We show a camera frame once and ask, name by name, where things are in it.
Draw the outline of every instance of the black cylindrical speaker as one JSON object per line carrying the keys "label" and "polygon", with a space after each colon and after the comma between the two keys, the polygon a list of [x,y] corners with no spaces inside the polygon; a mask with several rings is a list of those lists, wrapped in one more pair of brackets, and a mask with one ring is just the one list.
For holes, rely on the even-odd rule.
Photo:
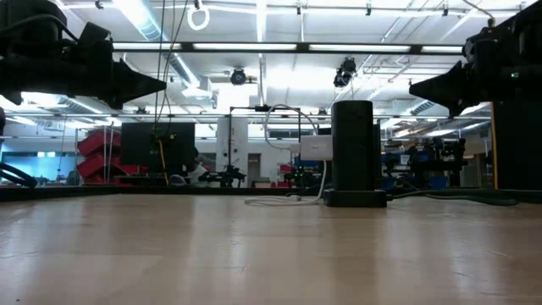
{"label": "black cylindrical speaker", "polygon": [[331,109],[333,188],[374,190],[373,103],[341,101]]}

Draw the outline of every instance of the ceiling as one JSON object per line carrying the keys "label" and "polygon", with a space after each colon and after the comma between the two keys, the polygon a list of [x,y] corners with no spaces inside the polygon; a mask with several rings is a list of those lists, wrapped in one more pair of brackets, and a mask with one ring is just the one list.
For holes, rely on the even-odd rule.
{"label": "ceiling", "polygon": [[[69,28],[79,35],[86,22],[98,24],[112,33],[116,42],[143,42],[145,38],[127,17],[126,9],[115,1],[102,1],[104,9],[94,7],[94,0],[54,0],[63,4],[63,12],[69,18]],[[262,41],[264,42],[336,42],[336,43],[407,43],[407,44],[452,44],[462,45],[465,39],[477,34],[487,24],[487,16],[471,8],[462,0],[267,0],[267,13],[262,17],[257,12],[258,0],[202,0],[210,8],[210,20],[203,30],[193,30],[185,16],[177,41],[181,42],[258,42],[258,18],[264,19]],[[523,6],[535,2],[521,0],[473,0],[480,7],[497,16],[497,23],[515,14]],[[152,0],[151,13],[157,23],[162,24],[163,33],[171,37],[183,13],[184,2]],[[372,7],[366,16],[368,2]],[[188,1],[188,9],[194,1]],[[303,14],[296,13],[301,5]],[[443,16],[444,7],[450,14]],[[433,16],[415,16],[420,11],[434,11]],[[203,13],[194,14],[194,22],[200,24]],[[116,54],[124,58],[141,73],[156,77],[159,54],[127,53]],[[328,108],[339,99],[374,101],[376,114],[403,114],[418,99],[408,94],[409,81],[425,80],[448,71],[461,57],[445,56],[354,56],[358,71],[352,87],[336,90],[333,86],[336,69],[344,61],[344,55],[331,54],[267,54],[263,73],[265,102],[273,105],[286,103],[306,109]],[[260,81],[260,58],[258,54],[244,53],[182,53],[187,67],[198,77],[208,77],[218,104],[224,92],[232,86],[228,75],[235,67],[242,67],[253,77],[255,83],[246,85],[246,95],[253,95],[252,101],[259,101],[257,83]],[[165,60],[161,61],[163,73]],[[183,108],[179,105],[200,104],[208,113],[218,112],[212,103],[201,98],[187,98],[180,78],[171,69],[168,94],[172,113],[180,111],[200,112],[199,108]],[[248,103],[242,98],[240,103]],[[125,104],[125,112],[131,113],[138,107],[154,113],[155,97],[143,97]],[[433,109],[432,115],[447,115],[444,108]]]}

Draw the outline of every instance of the black monitor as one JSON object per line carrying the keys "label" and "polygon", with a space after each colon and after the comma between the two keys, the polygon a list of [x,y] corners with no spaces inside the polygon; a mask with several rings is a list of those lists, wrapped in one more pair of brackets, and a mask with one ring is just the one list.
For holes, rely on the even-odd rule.
{"label": "black monitor", "polygon": [[161,171],[160,139],[166,167],[180,169],[184,165],[190,170],[196,157],[195,133],[194,123],[123,123],[120,163]]}

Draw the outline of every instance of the white box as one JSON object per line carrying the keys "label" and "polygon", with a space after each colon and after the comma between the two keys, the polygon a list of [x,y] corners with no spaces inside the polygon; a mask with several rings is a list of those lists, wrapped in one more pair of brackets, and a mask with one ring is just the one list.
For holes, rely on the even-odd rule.
{"label": "white box", "polygon": [[332,136],[302,136],[301,160],[331,161],[333,160]]}

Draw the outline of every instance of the workbench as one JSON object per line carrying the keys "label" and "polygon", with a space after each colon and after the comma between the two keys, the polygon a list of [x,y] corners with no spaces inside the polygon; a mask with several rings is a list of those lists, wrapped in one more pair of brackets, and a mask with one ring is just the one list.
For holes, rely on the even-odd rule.
{"label": "workbench", "polygon": [[535,304],[542,206],[111,195],[0,203],[1,304]]}

